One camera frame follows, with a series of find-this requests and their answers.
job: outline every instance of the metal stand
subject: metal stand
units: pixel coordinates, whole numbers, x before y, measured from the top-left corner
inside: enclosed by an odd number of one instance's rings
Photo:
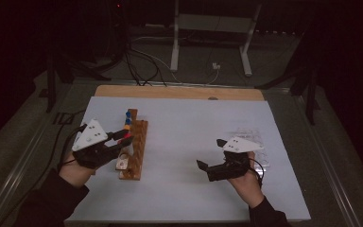
[[[239,52],[241,61],[244,68],[244,74],[247,77],[252,76],[251,66],[247,51],[249,50],[252,35],[255,30],[256,21],[259,12],[261,11],[261,4],[255,8],[255,12],[251,18],[237,18],[237,17],[217,17],[217,16],[204,16],[204,15],[190,15],[179,13],[179,0],[175,0],[175,25],[173,37],[173,50],[172,59],[170,62],[170,70],[172,72],[178,71],[179,63],[179,29],[193,29],[193,30],[210,30],[210,31],[227,31],[247,33],[246,42],[240,46]]]

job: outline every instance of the wire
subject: wire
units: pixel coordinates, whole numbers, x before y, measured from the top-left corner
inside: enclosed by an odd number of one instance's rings
[[[166,66],[166,68],[169,70],[169,72],[170,72],[170,74],[172,75],[172,77],[173,77],[173,79],[174,80],[176,80],[178,83],[180,83],[180,84],[183,84],[183,82],[181,82],[180,80],[178,80],[177,78],[176,78],[176,76],[173,74],[173,72],[172,72],[172,70],[170,69],[170,67],[164,62],[164,61],[162,61],[162,60],[160,60],[160,59],[158,59],[157,57],[155,57],[155,56],[152,56],[152,55],[149,55],[149,54],[147,54],[147,53],[144,53],[144,52],[142,52],[142,51],[140,51],[140,50],[136,50],[136,49],[133,49],[134,51],[136,51],[136,52],[139,52],[139,53],[141,53],[141,54],[144,54],[144,55],[147,55],[147,56],[150,56],[152,59],[155,59],[156,61],[159,61],[160,63],[162,63],[164,66]]]
[[[216,31],[217,30],[217,27],[219,26],[219,23],[220,23],[220,16],[218,16],[217,17],[217,23],[216,23],[216,26],[215,26],[215,28],[214,28],[214,31]],[[212,46],[212,48],[211,48],[211,51],[209,52],[209,55],[208,55],[208,58],[207,58],[207,61],[206,61],[206,63],[205,63],[205,69],[204,69],[204,74],[205,75],[207,75],[207,76],[209,76],[208,74],[207,74],[207,68],[208,68],[208,62],[209,62],[209,60],[211,59],[211,56],[212,56],[212,53],[214,52],[214,46]]]
[[[61,163],[62,166],[65,166],[65,165],[68,165],[68,164],[71,164],[73,162],[75,162],[76,159],[73,159],[73,160],[70,160],[70,161],[67,161],[67,162],[64,162],[64,163]]]
[[[219,69],[216,70],[215,78],[211,82],[205,83],[205,85],[210,85],[211,83],[215,82],[215,80],[217,79],[217,76],[219,76]]]
[[[58,163],[58,172],[61,171],[61,163],[64,161],[64,156],[66,155],[67,147],[70,143],[70,140],[73,138],[75,134],[77,134],[80,131],[84,131],[87,127],[87,124],[84,124],[83,126],[80,126],[76,129],[74,129],[70,134],[66,137],[66,140],[64,141],[63,147],[61,149],[60,153],[60,161]]]
[[[193,30],[191,32],[191,34],[189,34],[187,37],[183,37],[183,38],[178,38],[178,40],[188,40],[190,39],[194,34],[196,33],[196,30]],[[173,36],[166,36],[166,37],[161,37],[161,36],[141,36],[141,37],[137,37],[133,40],[131,40],[132,42],[138,41],[138,40],[145,40],[145,39],[151,39],[151,40],[170,40],[170,39],[174,39],[175,37]]]
[[[126,57],[126,64],[127,64],[128,68],[129,68],[129,71],[131,73],[131,76],[134,78],[136,84],[138,86],[141,86],[140,80],[138,79],[139,75],[136,73],[135,66],[131,64],[131,61],[130,61],[130,57],[129,57],[129,53],[128,52],[126,52],[125,57]]]
[[[262,176],[254,169],[254,168],[249,168],[249,170],[253,171],[256,175],[257,175],[257,178],[258,178],[258,183],[259,183],[259,187],[262,187],[262,181],[264,180],[264,175],[265,175],[265,171],[264,171],[264,168],[262,167],[262,165],[256,161],[255,159],[251,159],[249,158],[249,160],[251,161],[254,161],[256,164],[258,164],[261,169],[262,169]]]
[[[141,59],[144,59],[144,58],[142,58],[141,56],[137,56],[137,55],[133,55],[133,54],[129,54],[129,55],[132,55],[132,56],[135,56],[135,57],[137,57],[137,58],[141,58]],[[137,71],[137,67],[134,65],[134,64],[131,64],[130,63],[130,68],[132,69],[132,71],[131,71],[131,73],[132,74],[134,74],[136,77],[138,77],[138,78],[140,78],[140,79],[142,79],[143,81],[144,81],[144,83],[143,84],[140,84],[140,86],[145,86],[146,84],[149,84],[149,85],[151,85],[148,81],[149,81],[149,79],[144,79],[139,73],[138,73],[138,71]]]
[[[83,111],[79,111],[79,112],[76,112],[76,113],[65,113],[65,114],[70,114],[70,116],[64,121],[64,122],[67,122],[68,120],[72,119],[73,117],[75,117],[77,114],[81,114],[85,112],[85,110]],[[56,146],[58,144],[58,141],[59,141],[59,137],[61,135],[61,131],[63,130],[63,127],[65,125],[62,124],[58,130],[58,133],[56,135],[56,138],[55,138],[55,142],[54,142],[54,146],[52,147],[52,150],[51,150],[51,154],[49,156],[49,160],[48,160],[48,163],[46,164],[45,168],[43,169],[43,172],[40,174],[40,176],[38,177],[37,181],[25,192],[25,194],[14,204],[14,206],[8,211],[8,213],[2,218],[2,220],[0,221],[0,226],[2,226],[2,224],[4,223],[4,221],[9,217],[9,215],[11,213],[13,213],[13,211],[20,205],[20,203],[23,202],[23,200],[26,198],[26,196],[31,192],[32,189],[34,189],[34,187],[40,182],[40,180],[43,178],[43,175],[45,174],[46,170],[51,166],[51,163],[52,163],[52,160],[54,158],[54,154],[55,154],[55,149],[56,149]]]
[[[139,55],[133,55],[133,56],[135,56],[137,58],[141,58],[141,59],[146,60],[146,61],[149,61],[149,62],[151,62],[155,66],[155,69],[156,69],[155,74],[153,76],[151,76],[150,78],[145,79],[145,82],[143,83],[143,86],[146,85],[146,83],[148,83],[149,85],[151,85],[149,83],[149,81],[152,80],[152,79],[154,79],[154,78],[156,78],[158,75],[161,77],[161,81],[164,84],[164,86],[166,86],[166,83],[164,82],[164,78],[162,77],[162,72],[161,72],[160,68],[158,67],[157,63],[155,62],[155,60],[153,60],[146,53],[142,53],[142,52],[136,51],[134,49],[131,49],[131,51],[139,54]]]

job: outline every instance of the hand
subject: hand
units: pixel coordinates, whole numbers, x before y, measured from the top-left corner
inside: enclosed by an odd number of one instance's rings
[[[248,152],[251,168],[254,168],[255,153],[253,151]],[[254,208],[264,200],[264,194],[261,191],[257,177],[252,171],[247,171],[244,176],[228,179],[232,184],[237,194],[241,199],[249,205],[250,208]]]
[[[87,183],[91,175],[95,174],[95,169],[80,166],[73,156],[73,151],[67,156],[65,163],[60,169],[59,175],[73,187],[81,188]]]

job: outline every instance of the black sleeve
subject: black sleeve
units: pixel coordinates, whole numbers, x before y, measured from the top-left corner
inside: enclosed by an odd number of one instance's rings
[[[75,188],[51,170],[41,188],[28,195],[13,226],[63,226],[88,192],[85,185]]]
[[[266,197],[255,208],[250,209],[251,224],[255,227],[287,227],[285,213],[276,211]]]

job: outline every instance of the white tabletop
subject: white tabletop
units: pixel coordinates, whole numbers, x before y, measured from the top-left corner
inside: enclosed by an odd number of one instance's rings
[[[290,220],[310,219],[303,194],[266,101],[92,97],[85,122],[121,130],[127,109],[148,121],[141,181],[118,179],[115,162],[87,183],[89,195],[68,220],[110,222],[224,222],[249,219],[248,206],[227,181],[209,182],[196,160],[223,163],[216,139],[238,128],[261,132],[270,167],[263,191]]]

